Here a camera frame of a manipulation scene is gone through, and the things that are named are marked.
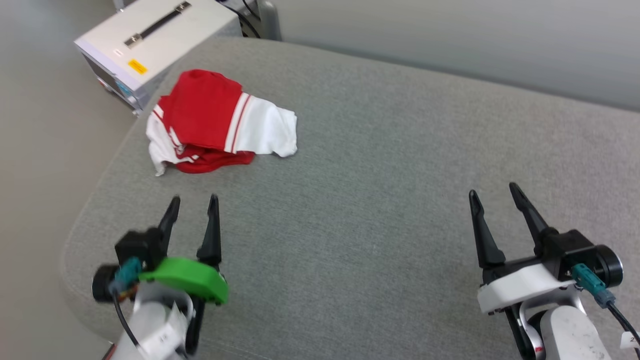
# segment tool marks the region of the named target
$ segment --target white stripe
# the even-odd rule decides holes
[[[240,121],[240,114],[242,114],[242,109],[244,107],[244,103],[249,99],[249,94],[243,92],[240,95],[240,99],[238,99],[238,103],[236,104],[236,109],[234,110],[233,116],[231,116],[231,124],[229,124],[229,130],[227,131],[227,138],[225,139],[225,152],[232,152],[234,146],[234,137],[236,136],[236,128],[238,127],[238,122]]]
[[[155,106],[154,106],[154,111],[158,114],[158,116],[160,117],[160,119],[164,116],[164,110],[162,110],[162,108],[160,107],[160,105],[155,105]]]

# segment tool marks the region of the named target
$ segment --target white metal box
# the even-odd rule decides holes
[[[102,85],[139,113],[171,66],[216,36],[242,32],[215,0],[137,0],[75,43]]]

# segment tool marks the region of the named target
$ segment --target gray floor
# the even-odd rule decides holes
[[[21,0],[0,12],[1,359],[100,359],[107,348],[63,302],[58,261],[134,120],[73,46],[111,4]]]

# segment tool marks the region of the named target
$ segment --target green plastic part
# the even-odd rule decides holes
[[[207,302],[226,304],[229,286],[213,267],[187,258],[165,258],[152,272],[140,273],[140,281],[159,281]]]

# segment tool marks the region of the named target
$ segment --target black cable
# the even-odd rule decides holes
[[[624,331],[631,332],[631,335],[634,336],[634,339],[636,341],[640,341],[640,336],[638,336],[637,331],[634,329],[633,326],[631,326],[631,323],[627,320],[627,318],[625,318],[624,315],[622,315],[620,310],[618,310],[618,308],[613,304],[613,302],[610,301],[607,303],[607,309],[609,309],[611,314],[613,314],[613,317],[615,317],[616,320],[620,323]],[[640,349],[638,349],[637,347],[634,347],[634,350],[636,351],[636,356],[638,357],[638,359],[640,359]]]
[[[120,302],[118,301],[117,293],[113,294],[113,304],[116,307],[116,313],[118,313],[118,319],[120,319],[120,323],[122,324],[122,328],[124,329],[124,332],[126,332],[127,335],[129,335],[129,339],[131,339],[131,342],[133,343],[133,345],[135,347],[138,347],[138,344],[139,344],[138,340],[134,336],[133,332],[131,332],[129,325],[127,324],[127,320],[124,318],[124,315],[122,314],[122,309],[120,309]]]
[[[246,3],[246,0],[242,0],[242,3],[244,4],[244,6],[246,7],[247,10],[249,10],[249,12],[251,13],[251,15],[255,16],[256,19],[258,19],[258,21],[262,22],[262,19],[260,19],[260,17],[258,16],[258,14],[256,14],[255,12],[253,12],[253,10],[251,10],[251,8],[249,7],[249,4]]]
[[[218,1],[218,3],[222,6],[224,6],[225,8],[233,11],[234,13],[236,13],[236,15],[238,15],[238,17],[240,18],[240,21],[242,21],[243,23],[245,23],[249,29],[253,32],[253,34],[255,35],[256,38],[261,38],[260,35],[258,34],[258,31],[253,27],[253,25],[251,25],[251,22],[249,22],[249,20],[247,20],[246,17],[244,17],[243,14],[239,13],[238,11],[236,11],[236,9],[230,8],[227,5],[221,3]]]

